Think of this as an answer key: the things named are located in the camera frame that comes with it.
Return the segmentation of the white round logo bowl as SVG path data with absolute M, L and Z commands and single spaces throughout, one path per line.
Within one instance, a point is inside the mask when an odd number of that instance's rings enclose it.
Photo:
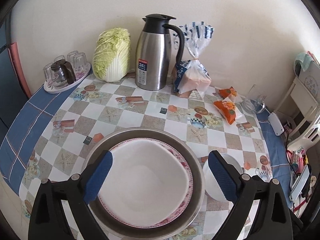
M 235 158 L 233 158 L 232 156 L 225 154 L 225 153 L 223 153 L 221 155 L 224 158 L 224 160 L 228 164 L 233 165 L 240 174 L 243 173 L 243 169 L 241 168 L 240 164 L 237 162 L 237 160 Z M 228 200 L 225 198 L 223 191 L 221 190 L 220 186 L 218 185 L 214 175 L 212 174 L 212 172 L 208 166 L 208 161 L 206 161 L 204 163 L 203 172 L 204 172 L 207 194 L 210 197 L 212 197 L 214 200 L 217 200 L 220 202 L 227 202 Z

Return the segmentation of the large stainless steel basin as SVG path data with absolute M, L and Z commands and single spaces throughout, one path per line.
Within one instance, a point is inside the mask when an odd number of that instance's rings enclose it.
M 100 227 L 116 236 L 124 236 L 133 239 L 167 239 L 180 233 L 194 221 L 204 199 L 205 183 L 202 167 L 196 154 L 185 142 L 168 132 L 158 129 L 147 127 L 124 128 L 107 135 L 98 142 L 89 152 L 82 169 L 85 169 L 87 165 L 96 161 L 103 150 L 109 150 L 113 146 L 116 146 L 116 144 L 133 138 L 152 138 L 160 140 L 172 146 L 183 155 L 191 168 L 194 181 L 193 193 L 188 206 L 182 214 L 172 222 L 153 229 L 138 229 L 117 221 L 111 215 L 107 214 L 107 211 L 103 209 L 102 204 L 97 199 L 90 202 L 88 207 Z

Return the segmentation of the checkered patterned tablecloth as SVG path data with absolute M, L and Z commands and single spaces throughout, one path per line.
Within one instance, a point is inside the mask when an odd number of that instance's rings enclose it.
M 214 106 L 215 87 L 202 99 L 175 96 L 171 87 L 152 92 L 132 77 L 103 83 L 88 76 L 74 90 L 39 89 L 23 106 L 1 144 L 1 212 L 20 239 L 27 239 L 31 210 L 43 179 L 80 173 L 103 137 L 129 127 L 156 128 L 185 142 L 205 163 L 212 150 L 233 157 L 244 172 L 270 180 L 267 120 L 240 112 L 229 124 Z

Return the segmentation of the white power adapter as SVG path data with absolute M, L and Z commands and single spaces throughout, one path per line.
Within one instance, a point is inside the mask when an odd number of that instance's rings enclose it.
M 268 122 L 270 123 L 270 125 L 272 126 L 272 129 L 275 133 L 276 136 L 280 136 L 281 134 L 284 133 L 284 127 L 280 122 L 280 119 L 278 118 L 278 116 L 276 115 L 276 113 L 272 112 L 269 116 L 268 116 Z

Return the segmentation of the clear glass mug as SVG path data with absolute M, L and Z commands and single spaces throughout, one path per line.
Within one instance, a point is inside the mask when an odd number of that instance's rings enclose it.
M 253 85 L 241 103 L 247 113 L 259 114 L 265 109 L 266 96 L 257 85 Z

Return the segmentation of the white shelf rack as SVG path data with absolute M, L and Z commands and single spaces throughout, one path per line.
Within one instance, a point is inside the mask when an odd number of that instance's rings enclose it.
M 290 152 L 309 148 L 319 142 L 319 62 L 315 56 L 307 51 L 297 55 L 293 71 L 295 78 L 289 90 L 277 105 L 278 112 L 288 97 L 294 101 L 303 115 L 302 121 L 289 133 L 287 149 Z

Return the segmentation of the orange snack packet front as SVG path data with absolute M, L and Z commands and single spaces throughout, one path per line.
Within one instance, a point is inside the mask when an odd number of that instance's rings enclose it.
M 243 114 L 240 112 L 238 107 L 229 98 L 214 101 L 213 105 L 230 125 L 243 117 Z

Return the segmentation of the orange snack packet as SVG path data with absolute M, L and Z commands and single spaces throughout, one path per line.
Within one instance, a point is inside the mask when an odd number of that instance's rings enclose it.
M 238 100 L 238 93 L 233 87 L 226 88 L 226 89 L 220 89 L 219 95 L 224 99 L 228 98 L 233 103 L 236 103 Z
M 240 112 L 238 107 L 229 98 L 214 101 L 213 105 L 230 125 L 243 117 L 243 114 Z

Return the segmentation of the orange snack packet rear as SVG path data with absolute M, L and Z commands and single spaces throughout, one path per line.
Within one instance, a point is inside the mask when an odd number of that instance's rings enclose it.
M 226 89 L 220 89 L 219 95 L 224 99 L 228 98 L 233 103 L 236 103 L 238 100 L 238 93 L 233 87 L 226 88 Z

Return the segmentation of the white oval tray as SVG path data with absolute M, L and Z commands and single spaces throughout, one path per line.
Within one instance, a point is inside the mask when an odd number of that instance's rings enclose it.
M 89 74 L 91 65 L 86 63 L 81 70 L 73 70 L 70 62 L 65 60 L 56 61 L 49 67 L 44 68 L 46 81 L 44 90 L 50 94 L 65 92 L 79 85 Z

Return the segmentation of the upturned drinking glass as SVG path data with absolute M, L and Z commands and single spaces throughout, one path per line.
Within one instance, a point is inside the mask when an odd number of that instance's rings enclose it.
M 75 57 L 76 54 L 78 54 L 79 52 L 77 50 L 71 51 L 70 53 L 67 54 L 67 61 L 73 66 L 73 59 Z
M 53 72 L 52 72 L 51 66 L 52 66 L 52 63 L 49 63 L 45 65 L 45 67 L 43 68 L 45 80 L 49 87 L 53 85 Z
M 85 53 L 77 53 L 73 57 L 73 67 L 76 77 L 86 72 L 87 59 Z

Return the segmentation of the bagged sliced bread loaf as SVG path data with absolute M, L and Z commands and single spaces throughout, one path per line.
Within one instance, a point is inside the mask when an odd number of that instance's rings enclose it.
M 191 59 L 175 65 L 172 71 L 174 93 L 182 98 L 201 99 L 212 80 L 199 61 L 199 56 L 210 44 L 214 28 L 204 21 L 180 25 L 179 28 L 184 35 L 184 47 Z

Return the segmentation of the napa cabbage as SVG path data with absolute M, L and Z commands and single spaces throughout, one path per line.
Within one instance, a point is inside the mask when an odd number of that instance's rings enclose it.
M 93 55 L 95 77 L 105 82 L 121 80 L 130 69 L 130 33 L 124 28 L 112 28 L 99 35 Z

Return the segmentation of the stainless steel thermos jug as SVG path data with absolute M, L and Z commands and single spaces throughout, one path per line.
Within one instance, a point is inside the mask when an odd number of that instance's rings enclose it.
M 165 87 L 171 59 L 171 30 L 179 39 L 176 63 L 182 61 L 185 38 L 179 27 L 169 23 L 174 19 L 165 14 L 143 18 L 145 25 L 137 42 L 135 60 L 135 83 L 141 89 L 154 91 Z

